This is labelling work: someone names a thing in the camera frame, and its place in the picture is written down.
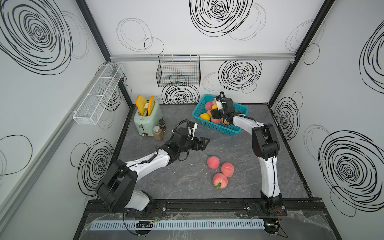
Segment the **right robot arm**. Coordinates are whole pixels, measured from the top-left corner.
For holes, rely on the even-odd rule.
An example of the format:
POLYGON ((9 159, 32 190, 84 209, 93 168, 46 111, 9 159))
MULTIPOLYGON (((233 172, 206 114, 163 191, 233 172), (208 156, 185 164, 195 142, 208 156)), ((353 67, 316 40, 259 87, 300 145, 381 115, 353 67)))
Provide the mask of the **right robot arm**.
POLYGON ((223 119, 224 122, 239 127, 252 136, 252 149, 259 159, 262 174, 260 208, 266 215, 277 212, 283 205, 283 197, 277 171, 280 143, 274 125, 260 123, 236 111, 233 100, 227 98, 223 92, 220 92, 215 100, 217 108, 212 110, 214 118, 223 119))

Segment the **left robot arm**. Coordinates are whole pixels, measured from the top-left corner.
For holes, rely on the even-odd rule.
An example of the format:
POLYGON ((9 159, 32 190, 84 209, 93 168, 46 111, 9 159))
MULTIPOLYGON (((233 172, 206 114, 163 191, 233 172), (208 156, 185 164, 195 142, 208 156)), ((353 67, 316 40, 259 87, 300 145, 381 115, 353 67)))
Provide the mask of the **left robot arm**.
POLYGON ((113 162, 98 184, 96 194, 113 213, 126 209, 146 211, 152 199, 145 191, 137 191, 136 183, 155 170, 178 161, 181 153, 204 151, 209 142, 208 138, 195 137, 195 128, 174 130, 171 138, 154 153, 134 161, 113 162))

